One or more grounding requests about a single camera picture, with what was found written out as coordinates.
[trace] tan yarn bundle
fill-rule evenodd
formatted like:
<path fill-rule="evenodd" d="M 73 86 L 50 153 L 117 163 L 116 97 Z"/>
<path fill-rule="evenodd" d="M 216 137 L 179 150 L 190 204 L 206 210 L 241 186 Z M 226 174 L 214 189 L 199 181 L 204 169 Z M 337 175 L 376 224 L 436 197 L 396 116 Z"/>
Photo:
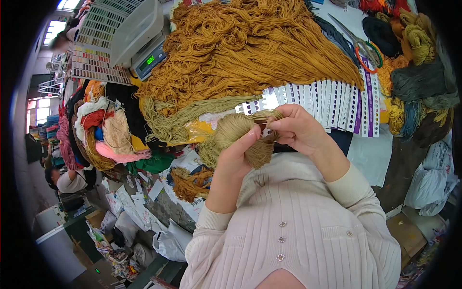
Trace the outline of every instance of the tan yarn bundle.
<path fill-rule="evenodd" d="M 134 154 L 128 129 L 127 117 L 123 110 L 114 113 L 114 117 L 107 118 L 103 123 L 104 142 L 115 154 Z"/>
<path fill-rule="evenodd" d="M 265 124 L 268 121 L 279 120 L 284 116 L 278 110 L 259 111 L 249 116 L 243 113 L 234 113 L 224 116 L 218 121 L 217 129 L 207 141 L 199 144 L 199 156 L 208 167 L 216 167 L 218 156 L 223 149 L 228 148 L 235 141 L 248 133 L 255 124 Z M 261 168 L 268 164 L 273 154 L 274 142 L 278 133 L 272 130 L 265 137 L 258 139 L 246 152 L 245 157 L 252 167 Z"/>
<path fill-rule="evenodd" d="M 331 79 L 363 90 L 357 67 L 322 34 L 303 0 L 180 4 L 172 22 L 167 60 L 135 94 L 168 103 L 159 109 L 164 116 L 194 101 L 259 95 L 287 82 Z"/>

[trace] rhinestone flower button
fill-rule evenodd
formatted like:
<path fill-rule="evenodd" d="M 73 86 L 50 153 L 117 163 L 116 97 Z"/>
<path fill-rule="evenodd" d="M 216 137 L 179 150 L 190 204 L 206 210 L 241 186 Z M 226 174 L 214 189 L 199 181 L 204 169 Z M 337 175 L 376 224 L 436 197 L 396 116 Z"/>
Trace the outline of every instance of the rhinestone flower button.
<path fill-rule="evenodd" d="M 278 260 L 279 262 L 282 262 L 282 260 L 284 260 L 284 258 L 285 258 L 285 256 L 282 255 L 282 254 L 278 254 L 278 255 L 276 256 L 276 260 Z"/>

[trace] pile of yarn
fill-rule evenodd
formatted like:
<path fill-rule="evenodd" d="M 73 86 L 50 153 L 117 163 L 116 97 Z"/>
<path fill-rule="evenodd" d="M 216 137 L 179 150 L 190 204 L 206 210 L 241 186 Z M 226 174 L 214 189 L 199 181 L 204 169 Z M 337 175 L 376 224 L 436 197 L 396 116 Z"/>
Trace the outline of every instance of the pile of yarn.
<path fill-rule="evenodd" d="M 364 89 L 357 67 L 322 35 L 303 0 L 180 4 L 173 16 L 176 29 L 164 44 L 168 57 L 135 94 L 164 102 L 151 107 L 160 115 L 198 100 L 259 95 L 287 82 L 327 78 Z M 152 111 L 144 110 L 152 123 Z"/>

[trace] khaki yarn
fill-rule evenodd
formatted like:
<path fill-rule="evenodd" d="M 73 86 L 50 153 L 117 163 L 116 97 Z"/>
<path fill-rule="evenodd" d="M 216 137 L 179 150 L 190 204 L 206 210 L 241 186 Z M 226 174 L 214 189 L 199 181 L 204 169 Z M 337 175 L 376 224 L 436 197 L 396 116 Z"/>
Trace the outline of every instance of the khaki yarn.
<path fill-rule="evenodd" d="M 152 133 L 146 137 L 146 142 L 158 138 L 160 141 L 175 145 L 187 141 L 190 137 L 203 135 L 201 132 L 191 132 L 184 125 L 197 119 L 204 113 L 228 111 L 240 103 L 255 101 L 258 98 L 256 96 L 227 96 L 220 99 L 195 101 L 171 117 L 165 117 L 159 113 L 156 104 L 161 103 L 160 101 L 146 98 L 143 103 L 143 110 L 146 114 L 146 122 L 152 130 Z"/>
<path fill-rule="evenodd" d="M 213 169 L 202 167 L 200 172 L 191 175 L 190 171 L 180 166 L 174 167 L 170 171 L 174 183 L 173 191 L 182 201 L 192 203 L 195 198 L 207 198 L 210 182 L 204 182 L 213 176 Z"/>
<path fill-rule="evenodd" d="M 414 24 L 407 25 L 404 29 L 404 35 L 411 44 L 415 65 L 435 60 L 435 43 L 420 26 Z"/>
<path fill-rule="evenodd" d="M 180 4 L 172 22 L 166 61 L 135 94 L 175 104 L 161 115 L 198 100 L 259 95 L 287 82 L 331 79 L 364 89 L 357 67 L 324 37 L 303 0 Z"/>
<path fill-rule="evenodd" d="M 201 144 L 199 156 L 206 166 L 216 167 L 217 159 L 223 149 L 228 148 L 235 141 L 248 133 L 254 124 L 267 123 L 268 117 L 279 120 L 284 116 L 278 110 L 258 111 L 249 116 L 243 113 L 235 113 L 224 116 L 218 121 L 217 129 L 210 140 Z M 245 158 L 255 169 L 268 164 L 274 149 L 274 142 L 278 139 L 278 133 L 272 130 L 265 137 L 258 139 L 246 152 Z"/>
<path fill-rule="evenodd" d="M 84 148 L 90 159 L 90 163 L 92 163 L 97 170 L 103 172 L 112 169 L 116 163 L 111 159 L 103 157 L 96 151 L 95 128 L 96 127 L 92 126 L 85 133 Z"/>

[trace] blue yarn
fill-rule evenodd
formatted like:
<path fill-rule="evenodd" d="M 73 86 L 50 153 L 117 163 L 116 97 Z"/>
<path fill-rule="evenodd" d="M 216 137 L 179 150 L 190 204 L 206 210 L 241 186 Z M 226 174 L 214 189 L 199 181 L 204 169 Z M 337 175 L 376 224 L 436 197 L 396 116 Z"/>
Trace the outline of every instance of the blue yarn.
<path fill-rule="evenodd" d="M 400 130 L 401 140 L 409 141 L 420 119 L 420 104 L 418 101 L 404 103 L 404 117 L 404 124 Z"/>
<path fill-rule="evenodd" d="M 103 130 L 100 129 L 99 127 L 96 127 L 95 129 L 95 139 L 97 139 L 98 141 L 103 141 L 104 138 L 103 138 Z"/>

